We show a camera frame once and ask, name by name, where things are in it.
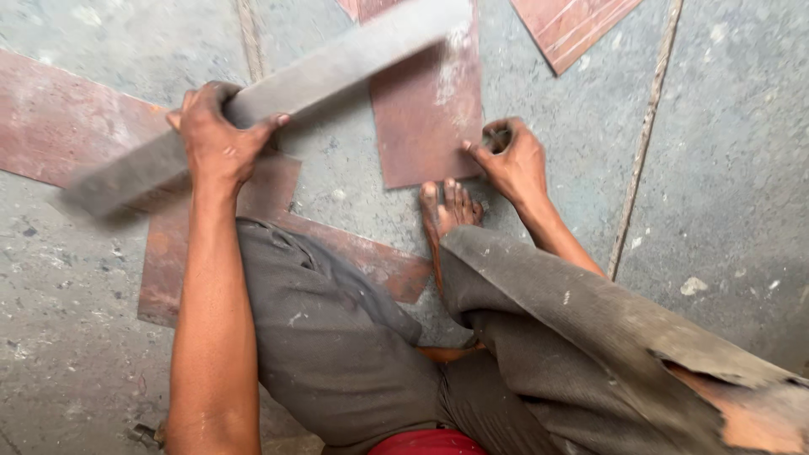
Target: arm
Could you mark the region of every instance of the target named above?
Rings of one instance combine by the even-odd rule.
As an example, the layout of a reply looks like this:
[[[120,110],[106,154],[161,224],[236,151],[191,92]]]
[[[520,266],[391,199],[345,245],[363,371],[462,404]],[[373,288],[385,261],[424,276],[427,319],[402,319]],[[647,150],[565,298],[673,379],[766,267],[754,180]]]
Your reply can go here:
[[[172,352],[167,452],[260,453],[256,337],[239,242],[236,196],[253,160],[288,116],[250,130],[222,117],[237,87],[208,83],[168,115],[188,154],[193,193],[180,315]]]
[[[465,148],[486,171],[492,185],[508,199],[531,234],[534,245],[595,274],[605,276],[561,220],[548,198],[545,184],[545,149],[518,118],[489,123],[484,131],[495,137],[501,132],[510,141],[500,153],[488,147]]]

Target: gray trousers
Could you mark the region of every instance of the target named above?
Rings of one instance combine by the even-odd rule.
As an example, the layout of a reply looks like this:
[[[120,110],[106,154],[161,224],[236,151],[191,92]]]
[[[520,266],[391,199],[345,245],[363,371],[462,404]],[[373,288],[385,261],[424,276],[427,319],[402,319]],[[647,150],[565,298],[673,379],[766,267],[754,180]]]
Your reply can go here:
[[[749,389],[802,378],[509,236],[441,243],[444,299],[488,350],[436,364],[387,292],[317,242],[237,221],[259,380],[324,453],[448,427],[490,455],[729,453],[722,416],[663,361]]]

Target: gray floor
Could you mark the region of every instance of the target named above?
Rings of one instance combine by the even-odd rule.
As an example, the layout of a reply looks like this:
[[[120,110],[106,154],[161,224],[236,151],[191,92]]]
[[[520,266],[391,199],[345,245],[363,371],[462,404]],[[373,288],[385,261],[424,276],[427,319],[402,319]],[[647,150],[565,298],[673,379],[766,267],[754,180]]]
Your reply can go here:
[[[258,2],[265,73],[353,27],[333,0]],[[645,0],[555,79],[507,0],[479,0],[486,120],[520,115],[549,190],[604,268],[649,97],[666,0]],[[686,0],[618,281],[781,366],[809,359],[807,15],[796,0]],[[0,46],[177,105],[248,80],[231,0],[0,0]],[[294,210],[427,254],[415,189],[382,190],[367,93],[282,140],[303,161]],[[486,227],[528,241],[485,184]],[[74,227],[47,185],[0,172],[0,453],[145,453],[123,436],[167,409],[172,332],[136,320],[146,220]],[[428,289],[425,344],[466,333]],[[266,453],[317,440],[264,396]]]

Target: copper sheet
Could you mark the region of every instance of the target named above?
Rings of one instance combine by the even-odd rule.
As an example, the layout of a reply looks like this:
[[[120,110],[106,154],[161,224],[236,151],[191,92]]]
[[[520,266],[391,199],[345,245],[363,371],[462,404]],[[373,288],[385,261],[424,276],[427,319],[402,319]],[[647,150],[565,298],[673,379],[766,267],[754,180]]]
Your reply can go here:
[[[349,15],[351,20],[357,20],[358,1],[359,0],[337,0],[337,3],[340,4],[340,7],[342,7],[345,13]]]
[[[398,0],[358,0],[367,21]],[[458,27],[447,41],[371,78],[371,102],[387,188],[446,177],[464,178],[481,170],[460,150],[464,140],[481,139],[481,64],[475,20]]]
[[[323,242],[385,286],[394,300],[415,303],[432,273],[427,259],[289,213],[300,162],[284,155],[263,159],[239,193],[237,214],[274,223]],[[188,252],[188,203],[151,216],[143,262],[138,318],[174,326],[180,310]]]
[[[169,128],[166,109],[0,49],[0,168],[64,186]]]
[[[641,0],[511,0],[559,75]]]
[[[126,153],[168,126],[166,109],[0,49],[0,168],[63,186],[74,172]],[[288,207],[300,162],[263,159],[239,194],[239,214],[318,238],[387,286],[393,298],[415,303],[432,273],[430,261],[292,215]],[[188,182],[179,179],[139,205],[152,212],[138,316],[173,325],[188,249]]]

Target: forearm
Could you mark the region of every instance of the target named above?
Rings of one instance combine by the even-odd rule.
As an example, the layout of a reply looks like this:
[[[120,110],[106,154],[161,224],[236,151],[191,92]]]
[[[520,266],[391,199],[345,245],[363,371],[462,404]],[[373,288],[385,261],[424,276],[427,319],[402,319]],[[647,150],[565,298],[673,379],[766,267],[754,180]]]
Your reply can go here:
[[[606,276],[561,220],[559,212],[548,198],[533,198],[530,203],[517,202],[515,209],[537,248],[585,270]]]
[[[235,230],[235,191],[192,197],[174,338],[169,449],[259,453],[256,338]]]

